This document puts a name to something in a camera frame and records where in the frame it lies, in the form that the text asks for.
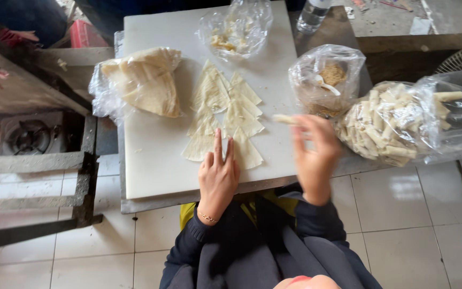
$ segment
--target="gold bracelet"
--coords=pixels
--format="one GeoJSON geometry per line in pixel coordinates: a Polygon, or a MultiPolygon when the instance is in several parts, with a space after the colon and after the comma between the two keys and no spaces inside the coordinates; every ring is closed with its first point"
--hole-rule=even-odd
{"type": "Polygon", "coordinates": [[[201,217],[202,217],[204,220],[207,220],[208,222],[216,223],[216,222],[219,221],[219,220],[212,219],[212,218],[210,218],[209,216],[207,216],[207,215],[205,215],[205,214],[203,214],[203,213],[201,213],[201,212],[197,212],[197,213],[199,213],[199,214],[201,215],[201,217]]]}

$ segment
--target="plastic bottle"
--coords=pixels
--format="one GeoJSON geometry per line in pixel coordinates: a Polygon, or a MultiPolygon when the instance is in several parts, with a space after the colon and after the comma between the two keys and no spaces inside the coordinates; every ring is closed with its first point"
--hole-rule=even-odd
{"type": "Polygon", "coordinates": [[[297,21],[297,29],[304,34],[317,31],[330,9],[331,0],[306,0],[297,21]]]}

